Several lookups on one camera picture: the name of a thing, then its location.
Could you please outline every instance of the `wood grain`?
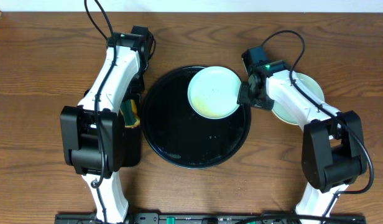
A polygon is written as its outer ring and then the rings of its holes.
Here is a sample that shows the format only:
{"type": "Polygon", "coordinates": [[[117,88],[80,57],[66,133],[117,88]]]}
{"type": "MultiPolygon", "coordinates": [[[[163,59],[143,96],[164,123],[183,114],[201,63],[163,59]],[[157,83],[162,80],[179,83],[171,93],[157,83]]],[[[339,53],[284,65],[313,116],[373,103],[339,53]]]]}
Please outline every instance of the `wood grain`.
{"type": "MultiPolygon", "coordinates": [[[[101,14],[93,13],[104,26],[101,14]]],[[[376,179],[363,195],[343,195],[335,213],[383,223],[383,14],[109,13],[114,30],[147,26],[157,50],[146,91],[184,65],[222,65],[246,73],[241,54],[275,31],[293,29],[307,43],[297,70],[323,88],[328,103],[354,110],[376,179]]],[[[282,35],[270,57],[290,63],[296,38],[282,35]]],[[[59,114],[76,105],[105,58],[104,40],[84,13],[5,13],[0,24],[0,223],[53,223],[56,213],[92,212],[90,190],[65,165],[59,114]]],[[[143,140],[141,163],[121,169],[131,210],[165,213],[260,213],[291,210],[306,180],[302,134],[272,113],[252,111],[247,141],[230,160],[205,170],[162,160],[143,140]]],[[[365,186],[367,175],[350,189],[365,186]]]]}

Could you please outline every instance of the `white plate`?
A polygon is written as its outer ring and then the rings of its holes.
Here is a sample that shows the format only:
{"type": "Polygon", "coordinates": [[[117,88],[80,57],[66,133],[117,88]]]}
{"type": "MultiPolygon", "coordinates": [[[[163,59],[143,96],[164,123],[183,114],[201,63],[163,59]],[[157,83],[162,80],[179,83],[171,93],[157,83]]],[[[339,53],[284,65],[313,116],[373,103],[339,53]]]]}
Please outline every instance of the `white plate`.
{"type": "MultiPolygon", "coordinates": [[[[297,73],[297,77],[312,93],[314,93],[317,97],[319,97],[319,99],[324,101],[323,90],[320,88],[319,84],[314,79],[302,73],[297,73]]],[[[280,120],[288,124],[298,125],[297,122],[292,118],[292,116],[287,112],[287,110],[285,110],[284,107],[278,104],[276,101],[274,102],[272,112],[280,120]]]]}
{"type": "Polygon", "coordinates": [[[190,106],[199,115],[209,119],[221,119],[238,108],[237,98],[240,78],[230,69],[208,67],[199,71],[190,81],[187,97],[190,106]]]}

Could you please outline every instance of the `brown table surface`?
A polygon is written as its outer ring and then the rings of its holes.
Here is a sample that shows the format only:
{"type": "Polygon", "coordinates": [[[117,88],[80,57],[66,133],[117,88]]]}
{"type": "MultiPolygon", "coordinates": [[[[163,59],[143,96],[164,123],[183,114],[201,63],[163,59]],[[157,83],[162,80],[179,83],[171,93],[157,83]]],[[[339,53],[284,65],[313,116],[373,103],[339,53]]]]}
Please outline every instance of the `brown table surface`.
{"type": "MultiPolygon", "coordinates": [[[[100,13],[96,22],[108,29],[100,13]]],[[[146,91],[184,65],[222,65],[247,78],[241,54],[275,31],[300,32],[307,44],[297,71],[323,88],[326,101],[354,110],[374,161],[376,179],[363,195],[342,195],[335,213],[362,213],[383,223],[383,14],[109,13],[114,30],[147,26],[157,50],[146,91]]],[[[274,60],[293,63],[291,35],[267,46],[274,60]]],[[[93,212],[87,184],[63,159],[59,115],[75,106],[106,56],[104,40],[85,13],[4,13],[0,23],[0,223],[53,223],[56,213],[93,212]]],[[[143,140],[138,166],[122,168],[131,210],[163,213],[290,211],[306,186],[302,132],[271,112],[252,110],[243,147],[204,170],[176,167],[143,140]]],[[[367,174],[350,190],[367,183],[367,174]]]]}

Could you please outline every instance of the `white background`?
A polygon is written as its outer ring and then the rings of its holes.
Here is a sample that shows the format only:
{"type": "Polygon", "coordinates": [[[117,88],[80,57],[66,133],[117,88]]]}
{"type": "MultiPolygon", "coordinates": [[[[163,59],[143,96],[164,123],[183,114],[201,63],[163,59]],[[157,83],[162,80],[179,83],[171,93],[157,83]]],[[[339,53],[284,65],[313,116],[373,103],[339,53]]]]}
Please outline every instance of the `white background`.
{"type": "MultiPolygon", "coordinates": [[[[0,0],[7,11],[85,11],[83,0],[0,0]]],[[[383,12],[383,0],[100,0],[106,11],[134,12],[383,12]]],[[[98,11],[94,0],[91,11],[98,11]]]]}

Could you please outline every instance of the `black container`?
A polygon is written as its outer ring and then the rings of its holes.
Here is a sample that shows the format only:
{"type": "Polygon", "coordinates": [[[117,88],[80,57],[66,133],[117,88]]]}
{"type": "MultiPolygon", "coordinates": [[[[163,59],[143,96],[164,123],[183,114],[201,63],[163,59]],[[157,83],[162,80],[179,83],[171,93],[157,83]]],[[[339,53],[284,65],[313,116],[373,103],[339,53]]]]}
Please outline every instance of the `black container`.
{"type": "Polygon", "coordinates": [[[240,106],[223,119],[208,119],[191,108],[187,88],[204,66],[174,70],[150,89],[142,107],[142,129],[152,149],[180,167],[202,169],[228,160],[242,146],[251,109],[240,106]]]}

